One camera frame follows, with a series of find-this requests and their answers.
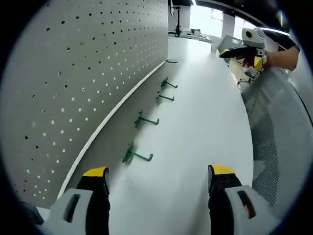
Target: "white table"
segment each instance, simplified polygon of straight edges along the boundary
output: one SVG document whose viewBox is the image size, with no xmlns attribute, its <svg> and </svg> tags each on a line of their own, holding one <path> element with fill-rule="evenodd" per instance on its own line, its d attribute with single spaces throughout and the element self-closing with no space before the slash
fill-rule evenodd
<svg viewBox="0 0 313 235">
<path fill-rule="evenodd" d="M 169 38 L 170 81 L 162 102 L 136 138 L 134 159 L 111 183 L 110 234 L 210 234 L 207 166 L 231 167 L 243 185 L 252 184 L 250 126 L 236 82 L 208 43 Z"/>
</svg>

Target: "light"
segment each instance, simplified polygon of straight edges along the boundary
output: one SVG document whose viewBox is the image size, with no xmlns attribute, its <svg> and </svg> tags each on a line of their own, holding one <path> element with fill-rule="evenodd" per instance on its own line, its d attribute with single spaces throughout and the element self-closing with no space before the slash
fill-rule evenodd
<svg viewBox="0 0 313 235">
<path fill-rule="evenodd" d="M 286 32 L 283 32 L 283 31 L 280 31 L 280 30 L 277 30 L 277 29 L 273 29 L 273 28 L 262 28 L 261 27 L 260 29 L 265 30 L 265 31 L 276 32 L 276 33 L 280 33 L 280 34 L 289 36 L 289 33 L 286 33 Z"/>
</svg>

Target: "pegboard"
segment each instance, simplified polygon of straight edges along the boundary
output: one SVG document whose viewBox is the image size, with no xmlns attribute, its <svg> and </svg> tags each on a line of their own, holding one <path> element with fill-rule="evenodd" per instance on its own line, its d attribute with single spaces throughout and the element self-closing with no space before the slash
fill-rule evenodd
<svg viewBox="0 0 313 235">
<path fill-rule="evenodd" d="M 167 58 L 167 3 L 54 0 L 29 22 L 1 86 L 2 154 L 21 201 L 53 204 L 98 125 Z"/>
</svg>

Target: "person's arm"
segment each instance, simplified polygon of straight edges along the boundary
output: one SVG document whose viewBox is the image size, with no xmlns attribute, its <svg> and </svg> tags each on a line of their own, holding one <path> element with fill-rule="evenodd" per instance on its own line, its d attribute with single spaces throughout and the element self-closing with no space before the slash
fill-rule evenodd
<svg viewBox="0 0 313 235">
<path fill-rule="evenodd" d="M 293 71 L 297 66 L 299 49 L 294 46 L 285 51 L 266 52 L 268 58 L 264 64 L 264 68 L 268 67 L 280 67 L 283 69 Z"/>
</svg>

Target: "white countertop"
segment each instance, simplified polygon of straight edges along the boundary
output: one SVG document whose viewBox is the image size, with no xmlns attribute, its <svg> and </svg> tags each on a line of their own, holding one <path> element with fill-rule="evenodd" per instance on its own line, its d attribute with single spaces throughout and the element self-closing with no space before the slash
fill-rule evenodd
<svg viewBox="0 0 313 235">
<path fill-rule="evenodd" d="M 137 153 L 111 182 L 111 235 L 210 234 L 207 166 L 231 167 L 252 184 L 250 126 L 236 82 L 209 43 L 169 38 L 169 81 L 163 100 L 135 139 Z"/>
</svg>

